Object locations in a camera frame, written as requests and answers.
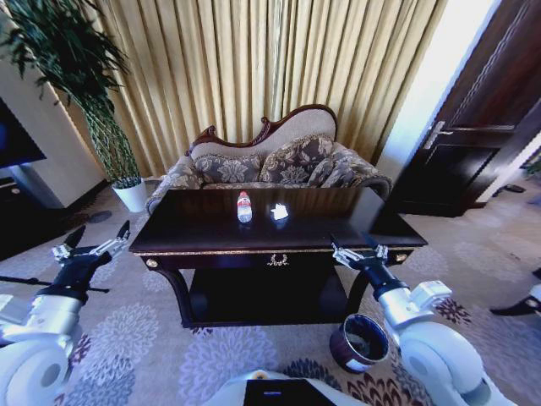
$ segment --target carpet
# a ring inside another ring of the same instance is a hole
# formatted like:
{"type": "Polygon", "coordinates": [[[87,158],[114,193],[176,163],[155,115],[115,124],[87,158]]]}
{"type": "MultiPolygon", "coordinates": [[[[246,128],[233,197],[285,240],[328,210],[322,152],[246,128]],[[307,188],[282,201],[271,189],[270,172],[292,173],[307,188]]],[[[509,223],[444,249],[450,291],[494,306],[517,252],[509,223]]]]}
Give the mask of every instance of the carpet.
{"type": "MultiPolygon", "coordinates": [[[[451,287],[454,294],[438,307],[438,321],[470,340],[508,398],[534,405],[541,398],[541,319],[489,313],[490,307],[514,304],[538,283],[531,272],[541,266],[541,209],[527,201],[540,188],[524,185],[526,193],[503,192],[484,209],[462,217],[404,216],[429,245],[391,270],[411,287],[433,279],[451,287]]],[[[127,219],[133,240],[147,220],[145,214],[129,213],[110,189],[81,214],[92,219],[83,245],[112,237],[127,219]]],[[[50,248],[61,240],[1,262],[0,275],[51,281],[57,265],[50,248]]],[[[343,266],[336,269],[348,291],[354,272],[343,266]]],[[[182,272],[188,279],[193,273],[182,272]]],[[[183,329],[165,278],[148,272],[129,252],[100,268],[92,284],[111,292],[90,292],[81,311],[85,334],[70,361],[74,372],[56,399],[57,406],[197,405],[229,378],[259,368],[321,379],[369,404],[432,404],[402,367],[396,348],[362,375],[340,369],[329,350],[337,325],[183,329]]],[[[0,283],[0,293],[28,300],[36,290],[0,283]]],[[[359,311],[382,322],[371,292],[365,294],[359,311]]]]}

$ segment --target white wall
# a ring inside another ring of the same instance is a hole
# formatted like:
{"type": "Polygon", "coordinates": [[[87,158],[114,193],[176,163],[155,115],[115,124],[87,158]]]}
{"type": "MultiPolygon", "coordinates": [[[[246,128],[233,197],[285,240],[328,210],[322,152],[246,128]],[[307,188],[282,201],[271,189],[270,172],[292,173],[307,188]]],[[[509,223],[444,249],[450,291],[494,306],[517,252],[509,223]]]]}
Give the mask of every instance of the white wall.
{"type": "Polygon", "coordinates": [[[21,80],[14,66],[0,61],[0,97],[8,105],[47,159],[29,164],[50,189],[59,205],[68,206],[104,179],[51,86],[43,100],[33,81],[36,71],[21,80]]]}
{"type": "Polygon", "coordinates": [[[524,147],[518,156],[507,166],[506,169],[502,170],[498,175],[498,178],[483,192],[482,195],[478,197],[478,203],[486,203],[492,197],[496,190],[501,188],[504,184],[512,182],[512,179],[516,176],[518,169],[521,165],[535,152],[538,148],[541,147],[541,133],[537,134],[533,140],[530,141],[528,145],[524,147]]]}
{"type": "Polygon", "coordinates": [[[397,180],[477,45],[500,0],[449,0],[376,167],[397,180]]]}

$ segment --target sofa armrest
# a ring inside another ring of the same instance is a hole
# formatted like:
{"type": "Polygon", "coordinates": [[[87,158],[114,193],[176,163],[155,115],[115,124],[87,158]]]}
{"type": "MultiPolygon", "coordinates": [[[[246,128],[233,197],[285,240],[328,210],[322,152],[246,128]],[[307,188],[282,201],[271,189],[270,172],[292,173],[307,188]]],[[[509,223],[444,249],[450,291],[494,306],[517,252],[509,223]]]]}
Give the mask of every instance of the sofa armrest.
{"type": "Polygon", "coordinates": [[[391,179],[366,162],[357,152],[335,143],[331,159],[334,162],[334,167],[329,177],[321,185],[322,188],[369,187],[381,199],[387,200],[392,188],[391,179]]]}
{"type": "Polygon", "coordinates": [[[194,161],[189,156],[181,156],[178,162],[169,169],[160,185],[146,201],[149,214],[155,210],[169,189],[200,189],[203,177],[195,169],[194,161]]]}

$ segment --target white plant pot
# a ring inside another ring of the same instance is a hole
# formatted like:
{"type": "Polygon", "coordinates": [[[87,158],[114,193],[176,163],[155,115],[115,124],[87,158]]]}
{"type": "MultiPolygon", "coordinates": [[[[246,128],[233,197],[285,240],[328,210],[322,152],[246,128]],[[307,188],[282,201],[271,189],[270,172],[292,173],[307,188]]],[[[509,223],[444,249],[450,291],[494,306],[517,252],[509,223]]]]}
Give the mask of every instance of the white plant pot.
{"type": "Polygon", "coordinates": [[[140,184],[127,189],[112,188],[117,192],[120,200],[126,205],[132,213],[139,213],[145,209],[146,187],[145,182],[141,180],[140,184]]]}

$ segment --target beige curtain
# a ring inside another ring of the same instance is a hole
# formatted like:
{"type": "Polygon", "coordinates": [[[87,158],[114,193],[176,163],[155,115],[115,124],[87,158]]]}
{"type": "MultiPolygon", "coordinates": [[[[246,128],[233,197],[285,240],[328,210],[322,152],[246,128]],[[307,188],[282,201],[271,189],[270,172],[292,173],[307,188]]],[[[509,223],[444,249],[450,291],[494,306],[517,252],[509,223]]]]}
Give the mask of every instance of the beige curtain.
{"type": "Polygon", "coordinates": [[[112,94],[144,176],[200,131],[246,142],[263,116],[330,106],[337,140],[374,161],[445,0],[95,0],[129,57],[112,94]]]}

